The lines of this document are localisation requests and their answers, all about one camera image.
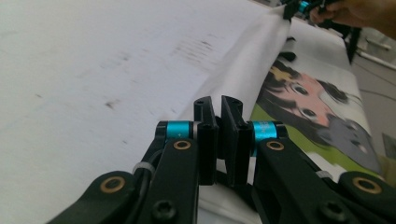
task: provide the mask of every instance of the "brass ring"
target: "brass ring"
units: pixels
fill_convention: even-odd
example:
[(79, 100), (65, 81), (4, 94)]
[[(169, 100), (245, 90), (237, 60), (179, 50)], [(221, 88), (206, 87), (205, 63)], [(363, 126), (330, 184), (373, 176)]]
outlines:
[[(353, 178), (352, 181), (353, 181), (353, 185), (355, 185), (356, 188), (361, 189), (361, 190), (363, 190), (363, 191), (365, 191), (367, 193), (379, 194), (379, 193), (382, 192), (381, 187), (377, 183), (375, 183), (373, 180), (369, 180), (367, 178), (363, 178), (363, 177), (359, 177), (358, 176), (358, 177)], [(362, 181), (372, 185), (373, 187), (371, 189), (366, 188), (365, 186), (363, 186), (361, 184)]]
[[(110, 188), (107, 185), (110, 181), (118, 181), (118, 183), (116, 186)], [(122, 189), (124, 186), (125, 186), (124, 178), (122, 178), (121, 176), (111, 176), (102, 182), (102, 184), (100, 185), (100, 190), (103, 193), (115, 193), (115, 192), (119, 191), (120, 189)]]
[(174, 148), (178, 150), (185, 150), (191, 147), (191, 143), (188, 141), (177, 141), (174, 143)]
[(272, 150), (276, 150), (276, 151), (285, 149), (283, 144), (281, 144), (280, 142), (277, 142), (277, 141), (267, 142), (267, 147), (271, 148)]

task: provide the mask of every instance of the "cartoon print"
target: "cartoon print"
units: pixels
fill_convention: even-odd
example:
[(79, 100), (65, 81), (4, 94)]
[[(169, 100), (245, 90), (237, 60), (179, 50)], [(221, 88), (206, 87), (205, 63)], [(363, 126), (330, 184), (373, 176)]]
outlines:
[(329, 128), (318, 130), (318, 135), (359, 165), (380, 174), (371, 137), (357, 122), (331, 116)]
[(379, 172), (370, 135), (357, 122), (341, 117), (346, 111), (361, 109), (359, 97), (352, 97), (331, 83), (276, 61), (262, 85), (257, 104), (311, 141), (334, 146), (360, 165)]

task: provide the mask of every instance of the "white zip tie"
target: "white zip tie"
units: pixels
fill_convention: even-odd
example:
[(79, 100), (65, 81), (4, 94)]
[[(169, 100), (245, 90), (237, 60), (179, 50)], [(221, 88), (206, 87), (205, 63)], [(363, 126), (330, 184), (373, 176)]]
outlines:
[(316, 173), (319, 178), (329, 177), (330, 179), (332, 179), (332, 175), (327, 171), (316, 171)]
[(154, 168), (154, 166), (152, 166), (150, 163), (148, 163), (148, 162), (146, 162), (146, 161), (141, 161), (141, 162), (137, 163), (137, 164), (134, 166), (134, 169), (132, 170), (132, 174), (134, 174), (134, 172), (135, 172), (137, 169), (146, 169), (146, 170), (149, 170), (149, 171), (151, 172), (151, 179), (152, 179), (152, 177), (154, 177), (155, 168)]

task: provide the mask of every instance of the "gray cartoon animal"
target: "gray cartoon animal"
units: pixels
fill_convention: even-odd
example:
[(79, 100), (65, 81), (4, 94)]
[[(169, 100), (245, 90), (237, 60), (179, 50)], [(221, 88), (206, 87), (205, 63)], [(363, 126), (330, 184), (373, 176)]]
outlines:
[(359, 165), (381, 174), (370, 134), (359, 123), (350, 119), (329, 116), (329, 121), (329, 128), (317, 130), (318, 136)]

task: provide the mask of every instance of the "person's arm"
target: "person's arm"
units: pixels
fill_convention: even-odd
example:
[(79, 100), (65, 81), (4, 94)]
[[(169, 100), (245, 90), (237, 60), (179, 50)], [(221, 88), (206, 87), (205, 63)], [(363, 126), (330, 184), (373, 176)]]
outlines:
[(317, 8), (312, 10), (311, 21), (332, 20), (353, 27), (372, 27), (396, 39), (396, 0), (340, 0), (326, 9), (320, 15)]

